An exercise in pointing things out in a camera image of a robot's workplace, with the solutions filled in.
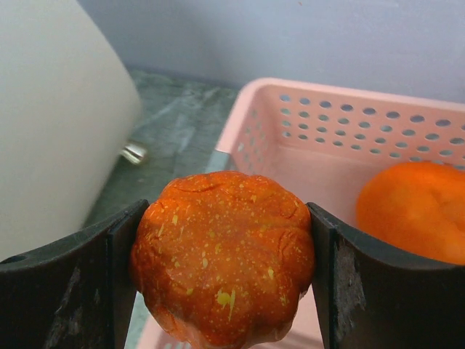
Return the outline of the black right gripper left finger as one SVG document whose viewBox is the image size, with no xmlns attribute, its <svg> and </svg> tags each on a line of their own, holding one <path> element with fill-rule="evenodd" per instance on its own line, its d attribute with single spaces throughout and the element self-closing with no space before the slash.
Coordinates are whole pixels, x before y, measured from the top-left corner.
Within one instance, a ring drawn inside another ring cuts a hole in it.
<svg viewBox="0 0 465 349">
<path fill-rule="evenodd" d="M 148 207 L 1 261 L 2 348 L 123 348 L 136 289 L 129 256 Z"/>
</svg>

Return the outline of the fake red orange tomato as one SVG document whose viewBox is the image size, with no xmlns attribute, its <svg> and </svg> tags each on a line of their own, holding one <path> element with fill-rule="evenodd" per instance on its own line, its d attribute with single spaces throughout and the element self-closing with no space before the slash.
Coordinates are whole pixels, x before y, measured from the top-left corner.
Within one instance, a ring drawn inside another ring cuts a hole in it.
<svg viewBox="0 0 465 349">
<path fill-rule="evenodd" d="M 130 274 L 161 328 L 194 348 L 277 342 L 315 271 L 310 222 L 261 175 L 178 178 L 143 214 Z"/>
</svg>

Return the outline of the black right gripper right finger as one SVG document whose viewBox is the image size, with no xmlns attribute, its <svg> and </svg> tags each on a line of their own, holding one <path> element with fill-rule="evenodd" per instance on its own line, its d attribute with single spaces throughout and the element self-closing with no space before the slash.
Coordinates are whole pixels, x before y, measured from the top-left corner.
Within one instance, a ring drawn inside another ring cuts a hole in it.
<svg viewBox="0 0 465 349">
<path fill-rule="evenodd" d="M 386 244 L 309 203 L 325 348 L 463 348 L 464 267 Z"/>
</svg>

